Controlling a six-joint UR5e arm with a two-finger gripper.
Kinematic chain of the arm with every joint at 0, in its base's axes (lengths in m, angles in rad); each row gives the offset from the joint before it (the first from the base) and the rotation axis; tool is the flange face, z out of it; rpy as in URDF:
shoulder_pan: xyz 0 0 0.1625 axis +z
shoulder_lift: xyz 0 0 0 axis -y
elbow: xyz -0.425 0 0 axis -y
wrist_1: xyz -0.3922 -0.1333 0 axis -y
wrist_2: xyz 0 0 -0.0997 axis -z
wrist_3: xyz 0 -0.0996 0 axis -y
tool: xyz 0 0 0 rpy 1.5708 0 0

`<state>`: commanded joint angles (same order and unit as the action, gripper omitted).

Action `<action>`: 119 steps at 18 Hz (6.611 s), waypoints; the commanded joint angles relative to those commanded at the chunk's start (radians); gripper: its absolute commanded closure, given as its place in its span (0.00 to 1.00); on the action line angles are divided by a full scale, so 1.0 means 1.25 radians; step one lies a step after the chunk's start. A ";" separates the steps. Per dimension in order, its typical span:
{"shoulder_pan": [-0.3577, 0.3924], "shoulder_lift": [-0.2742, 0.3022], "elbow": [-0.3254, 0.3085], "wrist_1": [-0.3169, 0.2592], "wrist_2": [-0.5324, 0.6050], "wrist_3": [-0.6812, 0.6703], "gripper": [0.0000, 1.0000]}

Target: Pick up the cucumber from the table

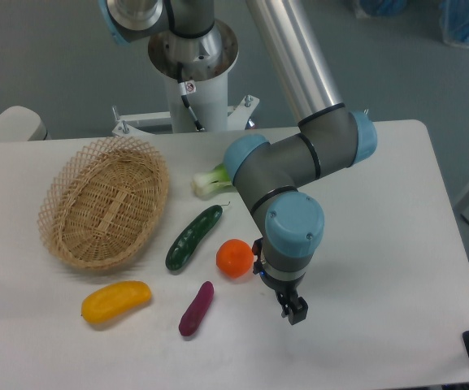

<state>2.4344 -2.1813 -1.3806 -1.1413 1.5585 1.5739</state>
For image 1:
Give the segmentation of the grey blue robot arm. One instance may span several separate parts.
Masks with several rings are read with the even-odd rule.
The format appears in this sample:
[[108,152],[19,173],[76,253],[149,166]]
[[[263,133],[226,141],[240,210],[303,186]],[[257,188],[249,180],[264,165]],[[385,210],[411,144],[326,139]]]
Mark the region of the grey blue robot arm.
[[[241,108],[229,110],[227,103],[237,39],[215,17],[213,2],[98,6],[116,43],[148,40],[149,59],[166,85],[173,132],[226,132],[245,125]],[[366,114],[346,108],[299,1],[250,1],[248,8],[299,131],[273,144],[260,135],[244,136],[227,148],[224,164],[262,235],[254,244],[254,273],[295,324],[308,311],[297,286],[324,232],[319,203],[300,188],[369,158],[377,135]]]

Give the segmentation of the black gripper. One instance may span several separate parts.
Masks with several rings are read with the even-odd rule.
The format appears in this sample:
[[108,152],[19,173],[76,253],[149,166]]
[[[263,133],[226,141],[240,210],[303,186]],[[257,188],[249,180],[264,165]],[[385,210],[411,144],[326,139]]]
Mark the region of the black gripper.
[[258,275],[263,283],[275,292],[276,299],[282,309],[281,317],[288,319],[291,325],[304,321],[309,307],[306,300],[297,293],[297,286],[302,281],[302,277],[282,280],[273,276],[271,274],[271,265],[263,254],[262,238],[257,239],[253,243],[252,253],[255,256],[253,273]]

